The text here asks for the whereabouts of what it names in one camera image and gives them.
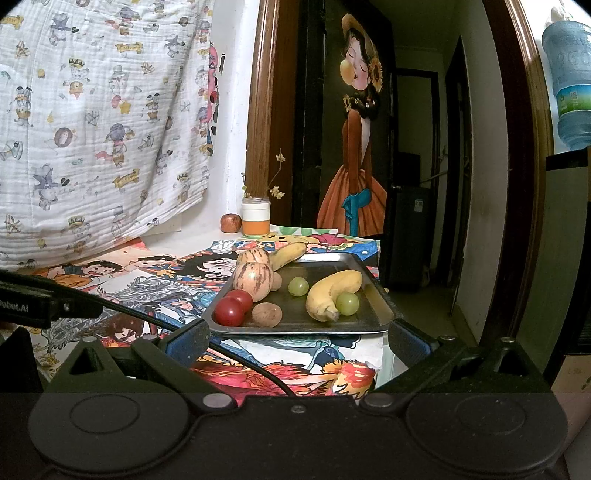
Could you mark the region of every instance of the woman painting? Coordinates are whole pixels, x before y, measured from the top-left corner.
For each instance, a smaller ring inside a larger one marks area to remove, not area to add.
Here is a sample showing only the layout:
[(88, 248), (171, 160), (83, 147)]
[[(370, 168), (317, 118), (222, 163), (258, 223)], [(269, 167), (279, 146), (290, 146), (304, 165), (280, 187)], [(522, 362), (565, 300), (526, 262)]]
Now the woman painting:
[(343, 166), (326, 192), (317, 227), (338, 228), (351, 236), (377, 235), (384, 228), (386, 191), (372, 177), (371, 122), (379, 111), (382, 65), (374, 43), (353, 15), (343, 17), (342, 27), (345, 59), (340, 73), (356, 91), (343, 98)]

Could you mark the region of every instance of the water bottle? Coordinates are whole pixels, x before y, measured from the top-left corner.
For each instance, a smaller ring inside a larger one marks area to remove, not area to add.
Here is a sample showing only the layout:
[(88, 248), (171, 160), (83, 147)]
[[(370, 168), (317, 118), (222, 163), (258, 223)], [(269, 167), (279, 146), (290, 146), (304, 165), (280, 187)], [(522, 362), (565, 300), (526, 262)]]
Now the water bottle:
[(558, 21), (546, 28), (542, 46), (550, 61), (558, 103), (558, 135), (571, 149), (591, 145), (591, 28)]

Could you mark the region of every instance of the metal tray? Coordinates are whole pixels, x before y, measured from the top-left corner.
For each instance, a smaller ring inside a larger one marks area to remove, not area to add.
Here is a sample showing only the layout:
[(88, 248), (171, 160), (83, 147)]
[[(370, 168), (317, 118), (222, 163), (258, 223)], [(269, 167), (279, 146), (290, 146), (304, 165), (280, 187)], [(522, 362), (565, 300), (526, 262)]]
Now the metal tray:
[[(351, 316), (341, 315), (337, 322), (314, 320), (306, 311), (306, 296), (294, 298), (287, 291), (287, 286), (294, 277), (304, 277), (311, 287), (322, 278), (341, 270), (358, 270), (363, 281), (357, 292), (359, 310)], [(263, 301), (280, 306), (283, 319), (279, 325), (275, 328), (258, 327), (252, 321), (250, 312), (246, 314), (247, 317), (240, 327), (224, 327), (214, 322), (212, 317), (216, 304), (232, 289), (230, 279), (203, 313), (210, 330), (223, 335), (351, 335), (386, 332), (392, 320), (402, 318), (387, 293), (356, 255), (305, 254), (278, 272), (283, 278), (281, 288), (269, 293)]]

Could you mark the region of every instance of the green grape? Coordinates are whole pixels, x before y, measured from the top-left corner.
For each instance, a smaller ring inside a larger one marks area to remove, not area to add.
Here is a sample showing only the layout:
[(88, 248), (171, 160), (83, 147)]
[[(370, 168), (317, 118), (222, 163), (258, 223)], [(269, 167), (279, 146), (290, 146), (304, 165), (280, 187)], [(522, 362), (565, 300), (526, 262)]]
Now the green grape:
[(342, 293), (336, 299), (336, 309), (343, 315), (353, 315), (359, 310), (359, 299), (355, 293)]
[(287, 290), (291, 293), (294, 297), (301, 297), (302, 295), (306, 295), (310, 286), (305, 278), (302, 277), (294, 277), (291, 281)]

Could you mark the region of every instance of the green label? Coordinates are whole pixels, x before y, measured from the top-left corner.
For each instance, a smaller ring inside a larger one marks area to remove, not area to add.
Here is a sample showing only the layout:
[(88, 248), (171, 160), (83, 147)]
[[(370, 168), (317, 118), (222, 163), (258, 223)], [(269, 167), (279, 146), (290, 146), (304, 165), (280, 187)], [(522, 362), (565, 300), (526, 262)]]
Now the green label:
[(591, 110), (591, 85), (573, 85), (556, 95), (558, 117), (576, 110)]

